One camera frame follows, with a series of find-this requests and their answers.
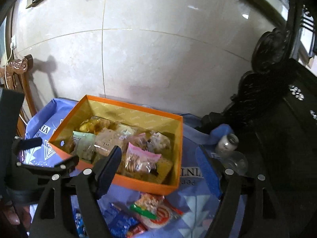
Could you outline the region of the blue snack packet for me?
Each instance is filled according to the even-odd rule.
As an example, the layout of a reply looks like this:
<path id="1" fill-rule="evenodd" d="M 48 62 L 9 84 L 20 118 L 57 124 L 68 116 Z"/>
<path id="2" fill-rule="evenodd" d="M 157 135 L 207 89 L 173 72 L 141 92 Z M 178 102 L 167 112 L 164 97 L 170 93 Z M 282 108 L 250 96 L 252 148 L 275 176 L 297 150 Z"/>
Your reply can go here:
<path id="1" fill-rule="evenodd" d="M 102 215 L 113 237 L 136 237 L 148 231 L 137 218 L 114 203 L 108 203 Z"/>

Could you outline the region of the clear glass mug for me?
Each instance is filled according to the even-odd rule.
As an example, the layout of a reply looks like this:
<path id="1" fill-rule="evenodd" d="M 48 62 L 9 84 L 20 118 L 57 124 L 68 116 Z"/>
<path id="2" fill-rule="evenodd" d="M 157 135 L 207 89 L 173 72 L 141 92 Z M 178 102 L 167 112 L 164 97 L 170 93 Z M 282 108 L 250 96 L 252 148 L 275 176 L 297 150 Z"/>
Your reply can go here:
<path id="1" fill-rule="evenodd" d="M 248 161 L 241 153 L 234 151 L 230 156 L 223 159 L 222 165 L 225 168 L 230 168 L 240 176 L 245 176 L 248 171 Z"/>

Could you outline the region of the blue patterned tablecloth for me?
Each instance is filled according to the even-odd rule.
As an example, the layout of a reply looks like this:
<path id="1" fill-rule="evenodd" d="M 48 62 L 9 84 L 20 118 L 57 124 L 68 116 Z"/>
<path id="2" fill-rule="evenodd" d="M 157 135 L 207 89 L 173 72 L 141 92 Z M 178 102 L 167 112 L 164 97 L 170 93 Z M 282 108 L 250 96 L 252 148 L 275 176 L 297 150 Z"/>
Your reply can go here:
<path id="1" fill-rule="evenodd" d="M 25 152 L 22 156 L 24 164 L 53 167 L 61 161 L 48 140 L 75 104 L 75 101 L 63 98 L 52 99 L 29 120 L 25 137 L 39 136 L 43 144 Z M 204 237 L 217 212 L 219 200 L 211 194 L 195 155 L 199 145 L 210 144 L 213 139 L 195 129 L 201 124 L 199 117 L 189 113 L 182 116 L 184 134 L 180 186 L 167 196 L 167 200 L 183 215 L 164 227 L 139 234 L 139 237 Z"/>

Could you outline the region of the brown cracker packet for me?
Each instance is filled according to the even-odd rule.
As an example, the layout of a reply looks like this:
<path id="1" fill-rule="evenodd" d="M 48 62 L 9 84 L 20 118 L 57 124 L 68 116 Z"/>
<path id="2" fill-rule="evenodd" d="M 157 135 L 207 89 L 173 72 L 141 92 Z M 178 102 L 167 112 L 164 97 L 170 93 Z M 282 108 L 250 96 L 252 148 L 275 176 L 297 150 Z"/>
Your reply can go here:
<path id="1" fill-rule="evenodd" d="M 124 140 L 119 133 L 107 128 L 102 129 L 95 138 L 94 150 L 102 156 L 108 156 L 115 146 L 123 148 Z"/>

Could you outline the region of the white red noodle packet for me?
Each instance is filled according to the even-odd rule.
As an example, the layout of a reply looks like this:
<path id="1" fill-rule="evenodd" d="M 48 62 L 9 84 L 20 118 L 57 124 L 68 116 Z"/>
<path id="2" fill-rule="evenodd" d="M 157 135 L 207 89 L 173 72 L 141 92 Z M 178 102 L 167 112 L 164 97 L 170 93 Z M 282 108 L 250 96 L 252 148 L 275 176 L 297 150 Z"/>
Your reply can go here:
<path id="1" fill-rule="evenodd" d="M 147 229 L 160 229 L 183 216 L 183 212 L 169 203 L 165 196 L 141 193 L 129 210 Z"/>

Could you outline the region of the pink cookie packet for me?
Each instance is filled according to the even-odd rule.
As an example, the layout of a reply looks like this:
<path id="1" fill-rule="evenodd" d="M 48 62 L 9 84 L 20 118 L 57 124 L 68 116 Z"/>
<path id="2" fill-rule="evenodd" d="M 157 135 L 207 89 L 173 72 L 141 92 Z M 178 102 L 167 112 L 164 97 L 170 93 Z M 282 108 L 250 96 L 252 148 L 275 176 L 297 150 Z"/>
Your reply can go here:
<path id="1" fill-rule="evenodd" d="M 156 165 L 161 157 L 161 154 L 144 151 L 129 143 L 125 157 L 125 169 L 130 173 L 150 174 L 156 170 Z"/>

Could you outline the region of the wooden chair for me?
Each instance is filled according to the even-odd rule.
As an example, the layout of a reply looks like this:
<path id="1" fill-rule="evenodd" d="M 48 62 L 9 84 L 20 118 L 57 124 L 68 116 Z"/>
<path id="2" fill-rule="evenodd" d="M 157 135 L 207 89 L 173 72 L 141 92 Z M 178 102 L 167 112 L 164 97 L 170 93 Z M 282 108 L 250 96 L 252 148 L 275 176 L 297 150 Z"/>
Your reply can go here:
<path id="1" fill-rule="evenodd" d="M 29 82 L 29 73 L 33 65 L 33 57 L 28 54 L 22 59 L 15 59 L 1 67 L 1 79 L 4 80 L 5 86 L 10 90 L 20 91 L 25 95 L 32 117 L 37 113 Z"/>

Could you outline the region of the dark carved wooden furniture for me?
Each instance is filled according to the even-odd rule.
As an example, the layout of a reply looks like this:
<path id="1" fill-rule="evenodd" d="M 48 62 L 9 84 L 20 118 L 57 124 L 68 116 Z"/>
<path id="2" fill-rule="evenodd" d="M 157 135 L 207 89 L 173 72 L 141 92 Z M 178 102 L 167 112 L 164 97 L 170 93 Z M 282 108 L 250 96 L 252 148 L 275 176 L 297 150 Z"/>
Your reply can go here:
<path id="1" fill-rule="evenodd" d="M 249 162 L 245 176 L 222 178 L 209 237 L 228 236 L 239 195 L 246 197 L 240 237 L 316 237 L 316 77 L 294 58 L 300 28 L 315 24 L 300 0 L 288 2 L 285 26 L 260 37 L 231 103 L 201 120 L 203 133 L 230 125 Z"/>

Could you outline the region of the orange cardboard box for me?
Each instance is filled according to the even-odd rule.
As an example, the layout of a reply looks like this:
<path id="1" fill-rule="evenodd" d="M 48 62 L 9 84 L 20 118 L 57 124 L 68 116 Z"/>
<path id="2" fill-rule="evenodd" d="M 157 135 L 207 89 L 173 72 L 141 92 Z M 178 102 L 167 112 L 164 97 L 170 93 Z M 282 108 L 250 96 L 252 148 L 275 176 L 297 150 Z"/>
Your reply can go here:
<path id="1" fill-rule="evenodd" d="M 135 191 L 156 195 L 169 195 L 180 185 L 183 146 L 183 117 L 151 108 L 85 95 L 68 113 L 49 139 L 49 145 L 63 160 L 70 157 L 69 149 L 61 145 L 72 136 L 73 130 L 92 117 L 97 116 L 126 125 L 142 127 L 170 136 L 173 150 L 169 154 L 173 167 L 162 184 L 145 182 L 116 174 L 112 183 Z"/>

